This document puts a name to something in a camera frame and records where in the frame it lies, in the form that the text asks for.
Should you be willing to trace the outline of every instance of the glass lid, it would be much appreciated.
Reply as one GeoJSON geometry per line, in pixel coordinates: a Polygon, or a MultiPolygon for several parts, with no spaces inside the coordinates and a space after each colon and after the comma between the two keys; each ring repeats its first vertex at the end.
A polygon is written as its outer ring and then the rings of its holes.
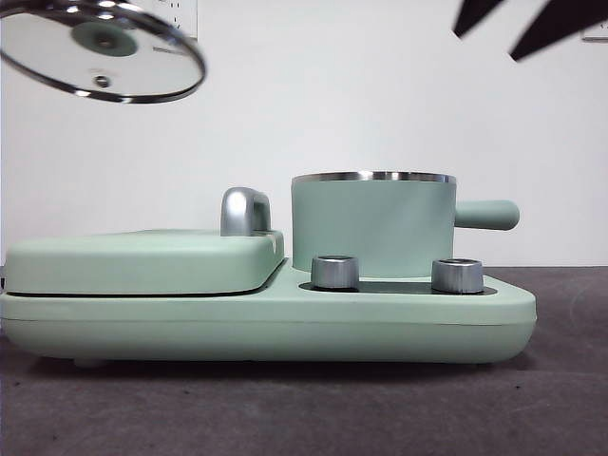
{"type": "Polygon", "coordinates": [[[2,58],[75,95],[162,103],[205,77],[196,42],[139,7],[113,0],[0,0],[2,58]]]}

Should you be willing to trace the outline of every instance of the pot handle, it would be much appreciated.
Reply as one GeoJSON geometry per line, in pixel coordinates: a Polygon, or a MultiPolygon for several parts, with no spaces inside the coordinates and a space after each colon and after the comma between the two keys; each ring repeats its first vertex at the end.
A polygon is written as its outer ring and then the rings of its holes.
{"type": "Polygon", "coordinates": [[[520,209],[507,199],[456,202],[454,226],[458,228],[510,230],[519,221],[520,209]]]}

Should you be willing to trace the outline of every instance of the appliance foot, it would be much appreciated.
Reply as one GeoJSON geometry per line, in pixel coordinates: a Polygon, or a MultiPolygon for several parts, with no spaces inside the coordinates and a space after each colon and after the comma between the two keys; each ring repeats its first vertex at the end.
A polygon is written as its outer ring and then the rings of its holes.
{"type": "Polygon", "coordinates": [[[109,361],[106,359],[74,358],[74,366],[81,369],[102,368],[107,364],[109,364],[109,361]]]}

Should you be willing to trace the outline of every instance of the wall outlet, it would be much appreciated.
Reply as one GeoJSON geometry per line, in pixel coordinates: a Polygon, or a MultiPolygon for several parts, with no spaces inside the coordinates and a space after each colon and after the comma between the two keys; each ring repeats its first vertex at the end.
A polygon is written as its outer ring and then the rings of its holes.
{"type": "Polygon", "coordinates": [[[198,0],[132,0],[131,3],[197,39],[198,0]]]}
{"type": "Polygon", "coordinates": [[[608,43],[608,22],[600,22],[582,31],[582,41],[608,43]]]}

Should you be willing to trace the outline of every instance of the appliance base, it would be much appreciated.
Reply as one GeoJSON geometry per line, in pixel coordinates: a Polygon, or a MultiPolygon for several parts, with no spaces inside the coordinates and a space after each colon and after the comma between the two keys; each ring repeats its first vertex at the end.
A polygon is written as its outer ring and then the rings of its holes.
{"type": "Polygon", "coordinates": [[[89,359],[490,363],[521,352],[536,322],[531,293],[489,276],[485,286],[495,294],[299,287],[309,280],[286,262],[264,287],[248,294],[3,294],[2,328],[25,351],[80,364],[89,359]]]}

